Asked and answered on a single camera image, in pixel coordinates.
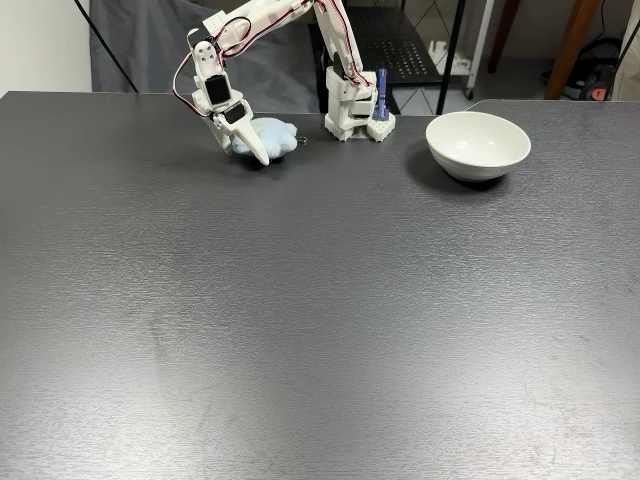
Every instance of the table surface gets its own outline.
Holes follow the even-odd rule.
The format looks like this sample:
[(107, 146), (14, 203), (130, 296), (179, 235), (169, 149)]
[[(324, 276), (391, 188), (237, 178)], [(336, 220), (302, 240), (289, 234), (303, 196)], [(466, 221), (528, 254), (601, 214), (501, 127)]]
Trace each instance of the table surface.
[(1, 478), (639, 478), (640, 105), (491, 101), (530, 157), (170, 96), (0, 100)]

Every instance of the ceramic bowl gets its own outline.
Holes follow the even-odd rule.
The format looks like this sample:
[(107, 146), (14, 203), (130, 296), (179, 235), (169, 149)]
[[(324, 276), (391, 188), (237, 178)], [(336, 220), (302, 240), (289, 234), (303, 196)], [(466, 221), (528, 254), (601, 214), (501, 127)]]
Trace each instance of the ceramic bowl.
[(433, 157), (449, 175), (484, 182), (513, 170), (531, 151), (531, 141), (517, 125), (480, 112), (442, 115), (427, 127)]

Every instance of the gray curtain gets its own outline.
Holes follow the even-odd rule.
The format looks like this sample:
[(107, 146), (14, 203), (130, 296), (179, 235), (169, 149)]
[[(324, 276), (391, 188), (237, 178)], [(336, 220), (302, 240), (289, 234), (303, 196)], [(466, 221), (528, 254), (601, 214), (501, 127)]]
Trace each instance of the gray curtain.
[[(141, 92), (171, 92), (171, 80), (188, 53), (187, 32), (211, 10), (187, 0), (91, 0), (91, 18)], [(319, 112), (307, 24), (298, 21), (255, 42), (227, 62), (231, 85), (255, 112)], [(129, 86), (91, 35), (94, 92), (127, 92)], [(190, 62), (178, 78), (180, 93), (195, 89)]]

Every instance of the wall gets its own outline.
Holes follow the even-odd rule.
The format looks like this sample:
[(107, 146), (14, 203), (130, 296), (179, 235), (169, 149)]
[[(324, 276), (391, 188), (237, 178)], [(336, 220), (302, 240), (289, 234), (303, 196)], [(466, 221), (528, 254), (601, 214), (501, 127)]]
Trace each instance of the wall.
[[(89, 0), (81, 3), (88, 10)], [(72, 0), (0, 0), (0, 97), (91, 91), (89, 27)]]
[[(455, 0), (439, 0), (438, 4), (441, 3), (455, 4)], [(471, 54), (473, 53), (473, 46), (475, 46), (478, 29), (480, 28), (484, 3), (483, 0), (467, 1), (467, 5), (469, 5), (468, 19), (462, 45), (463, 49)], [(562, 43), (564, 29), (573, 4), (574, 0), (527, 0), (521, 2), (503, 56), (507, 59), (515, 57), (555, 58)], [(632, 5), (633, 0), (606, 0), (604, 8), (605, 36), (622, 38), (629, 22)], [(503, 6), (504, 0), (496, 0), (489, 35), (487, 36), (486, 55), (488, 55), (493, 45)], [(449, 12), (450, 22), (453, 22), (453, 13), (450, 12), (454, 9), (455, 7), (452, 5), (446, 8), (447, 12)], [(591, 22), (591, 27), (584, 43), (587, 44), (595, 39), (601, 31), (602, 23), (600, 10), (598, 10)]]

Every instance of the robotic arm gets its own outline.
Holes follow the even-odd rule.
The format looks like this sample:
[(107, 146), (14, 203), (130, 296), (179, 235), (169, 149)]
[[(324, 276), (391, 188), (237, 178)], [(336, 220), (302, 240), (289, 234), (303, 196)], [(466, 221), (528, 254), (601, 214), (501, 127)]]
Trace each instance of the robotic arm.
[[(357, 126), (366, 125), (377, 141), (395, 127), (395, 118), (384, 105), (375, 109), (381, 119), (372, 118), (378, 101), (376, 74), (362, 71), (342, 0), (250, 0), (230, 14), (218, 12), (189, 32), (191, 51), (174, 77), (174, 94), (203, 118), (227, 153), (231, 150), (229, 137), (236, 135), (262, 164), (269, 164), (265, 147), (251, 125), (251, 107), (242, 93), (231, 88), (225, 59), (241, 55), (258, 38), (304, 15), (311, 7), (335, 61), (327, 69), (329, 113), (325, 127), (341, 141), (347, 140)], [(175, 78), (189, 57), (193, 57), (196, 66), (193, 105), (175, 90)]]

